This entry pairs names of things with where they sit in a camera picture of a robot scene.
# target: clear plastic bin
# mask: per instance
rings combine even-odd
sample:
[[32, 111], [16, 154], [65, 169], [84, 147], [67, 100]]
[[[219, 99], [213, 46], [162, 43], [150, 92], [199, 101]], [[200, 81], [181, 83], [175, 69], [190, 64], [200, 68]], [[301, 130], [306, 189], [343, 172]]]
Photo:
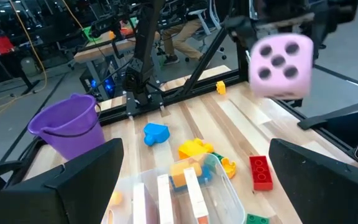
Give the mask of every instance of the clear plastic bin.
[[[204, 201], [208, 208], [210, 224], [245, 223], [246, 215], [244, 207], [240, 203], [236, 191], [216, 156], [212, 154], [202, 154], [178, 161], [175, 164], [181, 162], [199, 162], [202, 167], [203, 175], [199, 177], [198, 180]], [[157, 177], [163, 174], [170, 176], [170, 168], [171, 166], [157, 167], [136, 176], [119, 179], [114, 191], [122, 193], [123, 200], [119, 205], [109, 205], [103, 217], [102, 224], [132, 224], [133, 187], [139, 182], [145, 184], [158, 208]], [[187, 188], [182, 187], [181, 189], [174, 190], [171, 176], [170, 193], [175, 223], [196, 223]]]

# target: pink die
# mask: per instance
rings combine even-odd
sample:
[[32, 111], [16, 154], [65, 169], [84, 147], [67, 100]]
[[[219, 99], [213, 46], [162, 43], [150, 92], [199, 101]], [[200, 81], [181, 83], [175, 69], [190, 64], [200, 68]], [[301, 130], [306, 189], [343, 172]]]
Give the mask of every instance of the pink die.
[[313, 41], [299, 34], [269, 35], [252, 48], [249, 83], [256, 96], [295, 100], [309, 94]]

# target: red object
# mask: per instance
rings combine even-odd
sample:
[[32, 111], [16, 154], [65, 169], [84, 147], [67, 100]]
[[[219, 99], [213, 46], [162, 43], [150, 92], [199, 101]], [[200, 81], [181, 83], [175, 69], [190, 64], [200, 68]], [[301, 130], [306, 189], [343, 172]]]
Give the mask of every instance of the red object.
[[273, 190], [272, 175], [266, 156], [250, 156], [249, 164], [254, 181], [254, 190]]
[[5, 36], [0, 37], [0, 54], [6, 54], [12, 51], [13, 45], [11, 41]]

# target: orange toy piece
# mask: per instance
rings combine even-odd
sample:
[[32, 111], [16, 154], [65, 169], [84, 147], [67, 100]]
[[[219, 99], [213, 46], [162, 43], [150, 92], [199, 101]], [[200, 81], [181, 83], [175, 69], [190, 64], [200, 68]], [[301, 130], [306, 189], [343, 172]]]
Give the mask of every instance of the orange toy piece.
[[220, 95], [226, 94], [226, 86], [223, 81], [219, 81], [216, 83], [216, 91], [218, 91]]
[[187, 159], [196, 155], [212, 152], [214, 152], [214, 147], [208, 143], [204, 144], [203, 141], [198, 138], [194, 140], [187, 140], [184, 144], [179, 146], [178, 149], [180, 159]]
[[236, 174], [236, 162], [234, 161], [230, 162], [230, 160], [225, 157], [221, 160], [221, 163], [229, 179], [233, 178], [234, 175]]
[[115, 38], [115, 35], [112, 31], [109, 31], [109, 39], [113, 40]]
[[189, 161], [183, 161], [171, 166], [170, 175], [176, 188], [186, 185], [185, 173], [183, 172], [183, 170], [190, 167], [194, 168], [197, 177], [203, 174], [203, 171], [201, 170], [201, 165], [198, 162], [189, 163]]

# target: wooden table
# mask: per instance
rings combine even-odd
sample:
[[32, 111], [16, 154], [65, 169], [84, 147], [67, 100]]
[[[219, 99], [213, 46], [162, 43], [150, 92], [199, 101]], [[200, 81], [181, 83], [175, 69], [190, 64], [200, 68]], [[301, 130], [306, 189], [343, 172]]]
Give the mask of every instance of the wooden table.
[[[156, 32], [154, 35], [154, 40], [159, 40], [159, 39], [160, 39], [160, 34], [158, 32]], [[96, 42], [96, 44], [98, 44], [100, 42], [107, 42], [110, 40], [111, 40], [111, 38], [109, 36], [109, 33], [106, 32], [101, 35], [101, 39], [98, 40]], [[134, 48], [135, 44], [136, 44], [136, 42], [135, 42], [134, 37], [116, 42], [118, 51], [123, 51], [123, 50]], [[94, 45], [95, 45], [95, 42], [91, 41], [85, 47], [91, 47]], [[110, 55], [114, 54], [114, 49], [112, 48], [112, 45], [107, 44], [107, 45], [104, 45], [99, 48], [95, 47], [93, 49], [85, 50], [83, 52], [78, 52], [77, 54], [74, 55], [74, 60], [76, 63], [85, 63], [85, 62], [96, 60], [96, 59], [103, 57], [102, 53], [105, 56], [110, 56]]]
[[[206, 70], [200, 79], [228, 70], [226, 66], [212, 68]], [[170, 81], [164, 89], [181, 86], [186, 78], [188, 77]], [[124, 103], [124, 97], [115, 98], [102, 102], [101, 108], [106, 110]], [[170, 139], [163, 144], [147, 147], [143, 143], [143, 127], [149, 122], [167, 125], [171, 132]], [[177, 149], [185, 140], [204, 139], [214, 146], [217, 153], [236, 161], [237, 174], [231, 182], [247, 213], [269, 217], [272, 224], [297, 224], [301, 221], [274, 171], [272, 191], [252, 190], [249, 156], [267, 156], [270, 140], [282, 138], [358, 167], [356, 161], [316, 132], [302, 131], [296, 125], [297, 122], [299, 121], [294, 116], [272, 100], [253, 97], [248, 83], [244, 82], [227, 88], [225, 95], [208, 93], [168, 106], [164, 111], [136, 117], [133, 121], [127, 119], [105, 126], [103, 131], [106, 139], [123, 140], [125, 156], [120, 178], [156, 166], [169, 166], [179, 160]], [[65, 160], [54, 149], [44, 146], [35, 158], [26, 179], [63, 162]]]

